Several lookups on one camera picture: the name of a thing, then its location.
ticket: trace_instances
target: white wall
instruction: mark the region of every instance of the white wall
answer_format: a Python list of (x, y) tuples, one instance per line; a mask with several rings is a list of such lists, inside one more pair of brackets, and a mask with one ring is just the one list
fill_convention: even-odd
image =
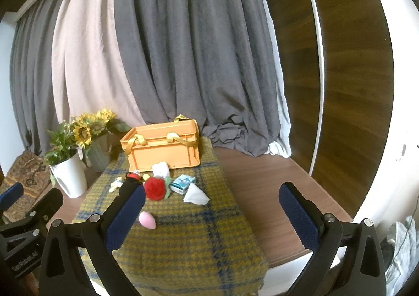
[(0, 166), (4, 174), (24, 151), (10, 96), (10, 53), (14, 34), (15, 24), (4, 18), (0, 22)]
[(393, 112), (377, 175), (354, 222), (371, 218), (383, 237), (391, 223), (412, 214), (419, 194), (419, 11), (412, 0), (381, 4), (393, 47)]

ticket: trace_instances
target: yellow flower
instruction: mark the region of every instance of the yellow flower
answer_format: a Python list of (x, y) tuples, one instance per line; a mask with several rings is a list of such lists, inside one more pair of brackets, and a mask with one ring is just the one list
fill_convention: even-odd
[(93, 122), (90, 126), (90, 132), (92, 135), (99, 135), (105, 130), (106, 123), (104, 120), (97, 119), (95, 122)]
[(83, 113), (79, 117), (77, 117), (77, 123), (88, 123), (88, 122), (95, 122), (96, 115), (93, 113)]
[(91, 144), (92, 137), (90, 134), (90, 129), (86, 124), (83, 124), (83, 123), (77, 124), (74, 127), (73, 133), (74, 133), (77, 146), (84, 148), (86, 145)]
[(112, 110), (109, 110), (109, 109), (106, 109), (106, 108), (104, 108), (102, 110), (99, 110), (96, 113), (96, 117), (99, 118), (99, 119), (104, 120), (105, 123), (108, 123), (110, 120), (116, 118), (116, 116), (117, 115)]

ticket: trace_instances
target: metal screw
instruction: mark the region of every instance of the metal screw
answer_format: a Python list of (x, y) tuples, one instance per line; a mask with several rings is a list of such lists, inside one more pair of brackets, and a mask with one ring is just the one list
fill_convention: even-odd
[(55, 219), (55, 220), (52, 222), (51, 226), (52, 226), (52, 227), (58, 227), (60, 224), (61, 224), (61, 219)]
[(99, 221), (99, 219), (101, 218), (101, 216), (99, 215), (99, 214), (92, 214), (90, 217), (89, 217), (89, 220), (92, 222), (92, 223), (96, 223), (97, 221)]
[(372, 222), (372, 220), (371, 219), (364, 219), (364, 224), (366, 225), (366, 226), (368, 226), (368, 227), (371, 227), (371, 226), (373, 226), (374, 225), (374, 223)]
[(333, 223), (336, 220), (335, 216), (331, 213), (326, 213), (324, 219), (329, 223)]

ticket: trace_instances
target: patterned rug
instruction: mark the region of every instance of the patterned rug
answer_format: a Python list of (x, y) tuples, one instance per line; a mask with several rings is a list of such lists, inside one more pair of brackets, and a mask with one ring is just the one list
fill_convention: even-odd
[[(148, 230), (135, 222), (122, 248), (113, 256), (131, 283), (144, 296), (257, 295), (268, 264), (250, 225), (237, 205), (219, 161), (207, 138), (201, 138), (201, 164), (172, 170), (196, 177), (196, 185), (210, 198), (206, 205), (183, 202), (172, 193), (167, 200), (147, 200), (143, 208), (156, 218)], [(75, 222), (103, 213), (117, 192), (110, 184), (129, 168), (125, 154), (110, 163), (93, 185)], [(89, 276), (100, 280), (82, 250)]]
[(0, 185), (0, 194), (19, 182), (24, 187), (24, 195), (4, 212), (4, 217), (11, 222), (22, 219), (48, 186), (49, 176), (49, 166), (43, 164), (42, 158), (28, 151), (18, 156)]

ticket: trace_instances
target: pink egg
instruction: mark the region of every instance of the pink egg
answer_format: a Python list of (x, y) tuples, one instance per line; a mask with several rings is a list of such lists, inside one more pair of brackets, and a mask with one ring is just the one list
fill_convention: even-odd
[(151, 230), (154, 230), (156, 228), (156, 220), (148, 212), (141, 212), (138, 217), (138, 220), (140, 221), (140, 224), (145, 228), (149, 228)]

